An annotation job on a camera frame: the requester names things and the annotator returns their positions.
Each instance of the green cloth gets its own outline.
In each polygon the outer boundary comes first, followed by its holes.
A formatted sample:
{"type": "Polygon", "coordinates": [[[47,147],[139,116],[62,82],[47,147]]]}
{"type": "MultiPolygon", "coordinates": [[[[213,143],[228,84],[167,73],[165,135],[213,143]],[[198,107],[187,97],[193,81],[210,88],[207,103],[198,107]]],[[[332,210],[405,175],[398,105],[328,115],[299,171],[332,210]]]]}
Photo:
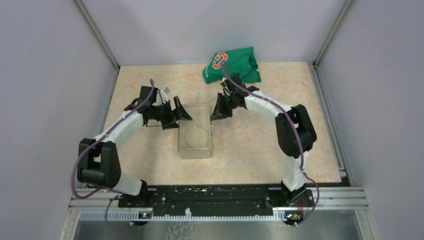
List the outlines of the green cloth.
{"type": "Polygon", "coordinates": [[[212,60],[202,71],[207,84],[223,79],[224,74],[220,69],[223,61],[226,61],[228,65],[229,76],[239,75],[241,81],[246,84],[261,81],[253,47],[247,47],[215,53],[212,60]]]}

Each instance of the gray wall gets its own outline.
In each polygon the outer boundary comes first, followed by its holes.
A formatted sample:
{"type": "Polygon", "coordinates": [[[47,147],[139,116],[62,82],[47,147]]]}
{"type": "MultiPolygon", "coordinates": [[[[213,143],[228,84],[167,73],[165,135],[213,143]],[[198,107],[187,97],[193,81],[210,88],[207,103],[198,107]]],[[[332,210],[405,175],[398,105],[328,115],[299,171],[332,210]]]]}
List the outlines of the gray wall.
{"type": "Polygon", "coordinates": [[[83,0],[121,65],[206,63],[253,46],[260,61],[312,61],[345,0],[83,0]]]}
{"type": "Polygon", "coordinates": [[[70,0],[0,1],[0,239],[59,237],[114,69],[70,0]]]}
{"type": "Polygon", "coordinates": [[[319,67],[383,239],[422,239],[424,1],[359,0],[319,67]]]}

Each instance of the marble surface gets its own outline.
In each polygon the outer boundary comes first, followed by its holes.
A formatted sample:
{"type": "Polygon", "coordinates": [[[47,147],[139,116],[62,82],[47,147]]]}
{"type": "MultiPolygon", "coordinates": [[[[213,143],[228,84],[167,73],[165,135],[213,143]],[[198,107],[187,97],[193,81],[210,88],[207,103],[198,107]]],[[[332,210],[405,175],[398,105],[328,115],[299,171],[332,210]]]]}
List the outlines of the marble surface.
{"type": "MultiPolygon", "coordinates": [[[[106,125],[139,96],[140,87],[170,88],[169,99],[182,104],[209,103],[212,112],[220,82],[206,84],[201,72],[206,64],[122,66],[111,99],[106,125]]],[[[281,103],[303,104],[311,117],[317,141],[307,159],[306,172],[320,183],[340,182],[321,108],[306,62],[259,63],[262,82],[254,84],[281,103]]],[[[233,117],[212,121],[212,158],[181,159],[178,129],[143,127],[119,149],[123,172],[149,185],[279,183],[285,172],[285,155],[277,142],[276,127],[261,115],[237,108],[233,117]]]]}

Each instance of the clear plastic box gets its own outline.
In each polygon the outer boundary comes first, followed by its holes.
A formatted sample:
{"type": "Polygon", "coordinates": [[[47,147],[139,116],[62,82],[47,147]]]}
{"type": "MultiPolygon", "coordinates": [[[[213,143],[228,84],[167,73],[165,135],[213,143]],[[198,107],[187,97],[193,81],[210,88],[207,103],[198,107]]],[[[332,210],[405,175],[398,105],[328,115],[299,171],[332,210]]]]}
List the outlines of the clear plastic box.
{"type": "Polygon", "coordinates": [[[208,159],[212,157],[209,104],[185,104],[183,107],[193,120],[179,121],[179,156],[182,159],[208,159]]]}

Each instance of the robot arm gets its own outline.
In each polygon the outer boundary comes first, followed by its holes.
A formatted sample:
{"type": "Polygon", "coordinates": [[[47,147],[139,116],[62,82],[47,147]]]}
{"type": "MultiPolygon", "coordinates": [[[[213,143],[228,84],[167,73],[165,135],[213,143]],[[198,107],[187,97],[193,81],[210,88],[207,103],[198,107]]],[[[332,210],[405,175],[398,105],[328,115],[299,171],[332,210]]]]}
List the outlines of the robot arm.
{"type": "Polygon", "coordinates": [[[79,182],[113,189],[143,199],[148,197],[147,183],[144,180],[136,179],[121,171],[118,149],[132,134],[146,126],[149,120],[160,121],[164,130],[178,128],[176,123],[178,120],[192,120],[177,96],[173,98],[175,109],[171,110],[167,88],[162,91],[155,88],[154,94],[150,96],[146,104],[131,113],[146,100],[151,89],[151,87],[142,86],[139,98],[124,109],[119,120],[93,139],[85,138],[79,143],[79,154],[81,154],[92,143],[103,138],[79,162],[76,174],[79,182]]]}
{"type": "MultiPolygon", "coordinates": [[[[238,76],[234,76],[231,79],[238,85],[246,88],[238,76]]],[[[286,191],[285,194],[289,199],[296,198],[305,190],[305,177],[300,169],[301,158],[296,136],[286,116],[273,104],[270,104],[270,102],[241,91],[228,79],[224,78],[221,86],[223,88],[223,94],[218,93],[216,106],[210,120],[213,121],[232,117],[233,109],[243,107],[247,110],[257,112],[270,121],[275,122],[278,144],[286,155],[285,175],[281,187],[286,191]]],[[[263,94],[257,87],[250,86],[246,89],[250,92],[254,92],[260,97],[271,99],[263,94]]],[[[313,143],[317,140],[317,134],[315,133],[308,112],[306,108],[300,104],[295,107],[290,107],[289,105],[275,100],[273,102],[280,105],[288,113],[291,120],[295,124],[298,124],[296,131],[300,137],[304,152],[304,168],[309,151],[312,149],[313,143]]]]}

